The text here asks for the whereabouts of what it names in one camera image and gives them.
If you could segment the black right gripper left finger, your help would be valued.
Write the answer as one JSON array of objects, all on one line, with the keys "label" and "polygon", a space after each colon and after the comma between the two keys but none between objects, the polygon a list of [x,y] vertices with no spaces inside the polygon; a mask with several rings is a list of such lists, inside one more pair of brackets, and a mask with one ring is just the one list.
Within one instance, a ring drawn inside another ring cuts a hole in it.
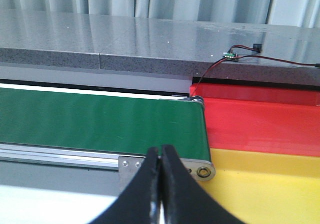
[{"label": "black right gripper left finger", "polygon": [[149,148],[146,157],[116,201],[92,224],[158,224],[160,219],[158,149]]}]

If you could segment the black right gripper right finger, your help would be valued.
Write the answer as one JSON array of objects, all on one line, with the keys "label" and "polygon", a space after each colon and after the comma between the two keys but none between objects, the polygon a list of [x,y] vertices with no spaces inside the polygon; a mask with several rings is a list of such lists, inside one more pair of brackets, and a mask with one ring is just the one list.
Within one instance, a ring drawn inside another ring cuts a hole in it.
[{"label": "black right gripper right finger", "polygon": [[162,203],[167,224],[242,224],[194,180],[172,145],[161,151]]}]

